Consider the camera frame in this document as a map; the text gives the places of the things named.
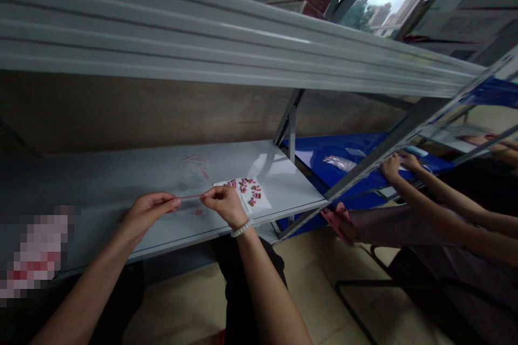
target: pixelated area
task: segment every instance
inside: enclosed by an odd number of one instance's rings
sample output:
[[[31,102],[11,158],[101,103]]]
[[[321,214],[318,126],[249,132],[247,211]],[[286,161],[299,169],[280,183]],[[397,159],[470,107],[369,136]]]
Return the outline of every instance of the pixelated area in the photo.
[[[1,307],[9,306],[12,299],[32,296],[33,290],[54,278],[66,262],[74,218],[79,215],[77,206],[55,206],[53,215],[36,215],[32,223],[19,225],[21,233],[12,251],[2,252]]]

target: tile floor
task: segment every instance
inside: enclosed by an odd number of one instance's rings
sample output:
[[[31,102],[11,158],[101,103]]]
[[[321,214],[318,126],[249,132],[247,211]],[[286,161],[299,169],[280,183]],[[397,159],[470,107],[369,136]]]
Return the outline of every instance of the tile floor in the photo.
[[[315,344],[365,344],[333,284],[338,279],[386,279],[360,247],[348,248],[329,227],[288,239],[275,248]],[[395,249],[377,251],[388,264]],[[343,289],[379,344],[447,345],[452,342],[397,289]],[[210,344],[225,327],[224,278],[213,265],[146,289],[144,302],[124,335],[124,344]]]

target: white bracelet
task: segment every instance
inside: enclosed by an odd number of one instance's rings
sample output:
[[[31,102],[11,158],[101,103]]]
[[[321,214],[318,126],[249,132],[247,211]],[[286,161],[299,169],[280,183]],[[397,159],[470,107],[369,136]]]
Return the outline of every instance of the white bracelet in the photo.
[[[242,227],[240,227],[235,232],[232,232],[230,234],[230,237],[237,237],[240,234],[243,234],[245,232],[245,230],[248,229],[250,227],[250,225],[253,224],[253,223],[254,223],[253,220],[249,219],[246,224],[244,224]]]

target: hand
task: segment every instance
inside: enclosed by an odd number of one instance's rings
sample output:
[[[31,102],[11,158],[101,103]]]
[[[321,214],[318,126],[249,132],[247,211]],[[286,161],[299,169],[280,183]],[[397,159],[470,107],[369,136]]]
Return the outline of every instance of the hand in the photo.
[[[486,136],[471,136],[471,135],[463,135],[463,136],[457,136],[457,139],[464,140],[465,142],[468,142],[470,144],[473,144],[474,146],[481,146],[482,144],[486,144],[489,140]]]
[[[387,178],[388,181],[399,177],[399,156],[397,153],[392,154],[383,164],[381,165],[381,172]]]
[[[233,187],[213,187],[203,193],[200,200],[206,207],[215,210],[234,231],[238,230],[248,221],[239,195]]]
[[[421,163],[417,160],[415,155],[412,154],[399,154],[401,158],[401,164],[407,167],[411,171],[422,169]]]
[[[176,211],[180,206],[181,200],[166,192],[138,197],[124,216],[119,232],[136,245],[160,216]]]

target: building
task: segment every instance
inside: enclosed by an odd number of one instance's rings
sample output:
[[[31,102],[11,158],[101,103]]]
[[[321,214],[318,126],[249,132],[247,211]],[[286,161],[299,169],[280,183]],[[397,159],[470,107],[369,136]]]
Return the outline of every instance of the building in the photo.
[[[399,16],[397,13],[391,13],[388,17],[385,23],[383,25],[394,25],[396,24],[396,21],[398,20]]]
[[[382,25],[371,27],[372,33],[382,38],[393,38],[401,29],[402,24]]]
[[[390,20],[390,25],[404,24],[404,22],[408,19],[408,17],[412,13],[412,11],[415,9],[415,7],[420,3],[420,1],[421,0],[405,0],[405,1],[403,1],[403,4],[401,5],[401,7],[399,7],[399,10],[395,13],[394,18]]]
[[[405,0],[396,13],[391,13],[383,25],[373,25],[373,34],[382,38],[394,37],[421,0]]]
[[[371,5],[369,6],[369,10],[373,11],[372,17],[369,19],[367,23],[370,27],[376,27],[383,25],[383,22],[387,18],[390,13],[390,8],[392,7],[391,3],[386,3],[385,5]]]

